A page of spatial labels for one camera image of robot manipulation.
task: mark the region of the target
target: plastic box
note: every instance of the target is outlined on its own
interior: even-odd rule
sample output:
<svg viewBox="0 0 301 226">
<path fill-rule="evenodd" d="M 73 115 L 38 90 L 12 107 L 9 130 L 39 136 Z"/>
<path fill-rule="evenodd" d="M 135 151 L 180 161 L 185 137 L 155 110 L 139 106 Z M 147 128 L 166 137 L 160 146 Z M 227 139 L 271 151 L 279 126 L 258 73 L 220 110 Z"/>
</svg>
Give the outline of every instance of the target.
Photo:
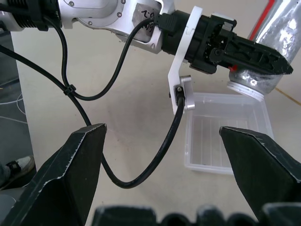
<svg viewBox="0 0 301 226">
<path fill-rule="evenodd" d="M 233 174 L 219 135 L 221 126 L 251 129 L 274 139 L 265 102 L 243 95 L 194 93 L 188 112 L 185 166 L 191 170 Z"/>
</svg>

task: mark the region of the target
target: silver cylinder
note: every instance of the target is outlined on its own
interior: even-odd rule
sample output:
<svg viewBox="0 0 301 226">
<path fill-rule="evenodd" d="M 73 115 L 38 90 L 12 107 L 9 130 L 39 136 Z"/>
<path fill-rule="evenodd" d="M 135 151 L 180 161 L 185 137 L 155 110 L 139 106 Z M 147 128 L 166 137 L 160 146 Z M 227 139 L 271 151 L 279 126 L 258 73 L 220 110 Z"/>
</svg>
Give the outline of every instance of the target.
<svg viewBox="0 0 301 226">
<path fill-rule="evenodd" d="M 270 0 L 249 39 L 276 49 L 289 63 L 301 47 L 301 1 Z M 242 94 L 263 100 L 282 78 L 282 75 L 263 76 L 250 70 L 229 73 L 228 87 Z"/>
<path fill-rule="evenodd" d="M 106 29 L 127 37 L 146 18 L 160 13 L 162 5 L 154 0 L 58 0 L 64 28 L 75 21 L 92 29 Z M 141 29 L 135 39 L 149 42 L 154 25 Z"/>
</svg>

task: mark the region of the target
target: shoe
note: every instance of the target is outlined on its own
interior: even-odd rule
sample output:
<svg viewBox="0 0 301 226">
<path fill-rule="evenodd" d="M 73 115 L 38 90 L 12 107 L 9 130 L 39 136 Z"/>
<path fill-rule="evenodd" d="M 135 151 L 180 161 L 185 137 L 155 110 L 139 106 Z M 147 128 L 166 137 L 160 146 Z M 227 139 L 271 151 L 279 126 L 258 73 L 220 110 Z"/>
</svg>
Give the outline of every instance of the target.
<svg viewBox="0 0 301 226">
<path fill-rule="evenodd" d="M 20 179 L 31 172 L 35 168 L 35 162 L 33 156 L 26 156 L 16 161 L 11 161 L 6 164 L 6 166 L 10 169 L 10 178 L 2 187 L 0 187 L 0 190 L 6 189 L 17 179 Z"/>
</svg>

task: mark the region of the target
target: white table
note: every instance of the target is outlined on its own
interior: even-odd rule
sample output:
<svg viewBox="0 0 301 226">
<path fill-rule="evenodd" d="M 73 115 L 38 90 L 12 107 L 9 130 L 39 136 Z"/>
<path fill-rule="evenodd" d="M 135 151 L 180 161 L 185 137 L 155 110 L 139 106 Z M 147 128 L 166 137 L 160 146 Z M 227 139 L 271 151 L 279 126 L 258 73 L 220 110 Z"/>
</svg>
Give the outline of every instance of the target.
<svg viewBox="0 0 301 226">
<path fill-rule="evenodd" d="M 190 0 L 176 1 L 178 10 L 191 12 L 194 5 L 203 14 L 220 12 L 235 18 L 235 32 L 247 37 L 264 7 L 262 0 Z M 123 48 L 113 34 L 93 31 L 81 24 L 64 31 L 69 44 L 68 78 L 83 95 L 94 95 L 104 88 L 116 67 Z M 56 32 L 26 29 L 15 32 L 15 51 L 44 67 L 61 79 L 61 43 Z M 295 72 L 282 79 L 279 87 L 301 100 L 300 57 L 293 63 Z M 104 154 L 117 177 L 128 181 L 138 176 L 158 151 L 173 119 L 168 97 L 167 74 L 173 56 L 154 55 L 130 48 L 113 88 L 103 98 L 81 102 L 93 124 L 107 123 Z M 18 63 L 27 120 L 35 161 L 39 168 L 69 135 L 85 126 L 72 102 L 46 78 Z M 219 68 L 206 75 L 183 65 L 181 75 L 191 74 L 195 92 L 233 93 L 226 87 L 228 70 Z M 273 91 L 266 97 L 275 140 L 293 157 L 301 161 L 301 107 Z M 140 186 L 131 190 L 116 187 L 101 169 L 98 188 L 88 223 L 99 205 L 149 205 L 158 219 L 177 211 L 195 220 L 198 206 L 211 203 L 225 215 L 252 211 L 233 176 L 197 173 L 184 167 L 186 117 L 162 163 Z"/>
</svg>

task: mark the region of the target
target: metal mount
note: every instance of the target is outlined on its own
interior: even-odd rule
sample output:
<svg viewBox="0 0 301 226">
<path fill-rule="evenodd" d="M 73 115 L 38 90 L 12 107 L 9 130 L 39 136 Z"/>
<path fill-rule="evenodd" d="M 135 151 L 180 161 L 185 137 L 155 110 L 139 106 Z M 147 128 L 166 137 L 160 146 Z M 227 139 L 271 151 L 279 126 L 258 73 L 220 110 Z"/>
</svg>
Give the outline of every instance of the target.
<svg viewBox="0 0 301 226">
<path fill-rule="evenodd" d="M 79 21 L 92 29 L 109 30 L 122 41 L 127 41 L 142 20 L 175 11 L 174 0 L 58 0 L 58 4 L 64 28 L 71 29 L 72 24 Z M 162 40 L 162 31 L 154 27 L 152 33 L 139 31 L 132 45 L 159 53 Z"/>
<path fill-rule="evenodd" d="M 185 93 L 185 110 L 192 110 L 195 108 L 193 90 L 190 76 L 179 76 L 179 70 L 182 62 L 184 61 L 185 55 L 187 53 L 188 47 L 194 35 L 195 29 L 197 27 L 198 21 L 202 15 L 203 9 L 195 6 L 186 24 L 182 39 L 180 41 L 178 50 L 175 54 L 173 64 L 168 73 L 168 83 L 170 89 L 170 97 L 173 104 L 174 114 L 177 111 L 177 104 L 175 99 L 174 88 L 177 86 L 182 86 Z"/>
</svg>

